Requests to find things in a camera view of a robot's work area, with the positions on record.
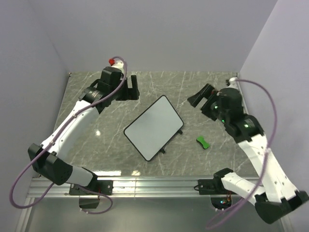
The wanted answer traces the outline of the white board with black frame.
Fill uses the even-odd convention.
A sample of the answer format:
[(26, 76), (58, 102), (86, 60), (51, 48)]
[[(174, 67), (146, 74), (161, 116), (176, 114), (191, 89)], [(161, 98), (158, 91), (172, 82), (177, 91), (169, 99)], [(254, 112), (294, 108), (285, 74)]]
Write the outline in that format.
[(146, 161), (151, 161), (177, 133), (184, 121), (167, 96), (160, 96), (125, 129), (124, 135)]

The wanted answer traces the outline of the green bone-shaped eraser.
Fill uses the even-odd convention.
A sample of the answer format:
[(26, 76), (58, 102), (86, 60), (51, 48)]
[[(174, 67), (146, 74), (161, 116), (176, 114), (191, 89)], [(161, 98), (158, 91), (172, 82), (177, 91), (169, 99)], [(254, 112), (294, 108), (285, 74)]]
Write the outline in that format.
[(196, 138), (196, 142), (203, 148), (208, 149), (210, 147), (210, 144), (207, 143), (203, 136), (199, 136)]

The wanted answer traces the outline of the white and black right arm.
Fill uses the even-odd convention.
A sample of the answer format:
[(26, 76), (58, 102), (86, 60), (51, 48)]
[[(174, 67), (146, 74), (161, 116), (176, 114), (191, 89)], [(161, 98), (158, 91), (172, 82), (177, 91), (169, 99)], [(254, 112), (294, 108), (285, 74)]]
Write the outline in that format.
[(223, 123), (225, 131), (247, 155), (261, 181), (255, 185), (233, 170), (224, 168), (213, 175), (210, 183), (198, 181), (199, 194), (235, 193), (250, 202), (267, 224), (308, 202), (308, 194), (298, 190), (279, 165), (258, 120), (245, 113), (242, 95), (237, 88), (228, 86), (217, 90), (206, 84), (187, 100), (196, 107), (203, 98), (206, 102), (201, 107), (202, 114)]

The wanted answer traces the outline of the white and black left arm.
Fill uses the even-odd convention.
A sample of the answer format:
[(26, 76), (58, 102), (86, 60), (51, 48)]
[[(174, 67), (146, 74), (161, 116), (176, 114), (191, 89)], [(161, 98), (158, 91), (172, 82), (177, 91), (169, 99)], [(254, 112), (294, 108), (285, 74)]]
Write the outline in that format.
[(56, 185), (64, 183), (79, 185), (86, 194), (93, 194), (98, 188), (97, 175), (92, 171), (72, 166), (65, 157), (75, 141), (98, 118), (113, 100), (138, 100), (139, 90), (136, 75), (130, 77), (132, 87), (121, 76), (112, 80), (110, 76), (95, 80), (84, 89), (74, 108), (53, 134), (40, 145), (32, 144), (28, 154), (34, 171)]

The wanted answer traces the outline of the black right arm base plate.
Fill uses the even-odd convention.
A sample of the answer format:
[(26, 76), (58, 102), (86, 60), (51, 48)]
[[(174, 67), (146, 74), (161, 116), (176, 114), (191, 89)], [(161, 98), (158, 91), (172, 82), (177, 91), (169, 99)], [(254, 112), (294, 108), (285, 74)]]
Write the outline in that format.
[(224, 188), (221, 180), (217, 179), (199, 179), (194, 190), (199, 192), (199, 195), (227, 195), (233, 192)]

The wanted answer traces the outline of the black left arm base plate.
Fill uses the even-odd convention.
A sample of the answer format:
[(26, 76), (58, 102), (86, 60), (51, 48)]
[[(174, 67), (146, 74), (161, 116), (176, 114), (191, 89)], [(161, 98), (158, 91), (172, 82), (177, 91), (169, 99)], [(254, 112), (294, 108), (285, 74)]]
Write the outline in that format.
[(113, 181), (112, 180), (95, 180), (92, 181), (88, 186), (84, 187), (83, 190), (79, 185), (72, 185), (69, 190), (69, 195), (89, 195), (91, 192), (102, 193), (104, 195), (111, 195), (113, 189)]

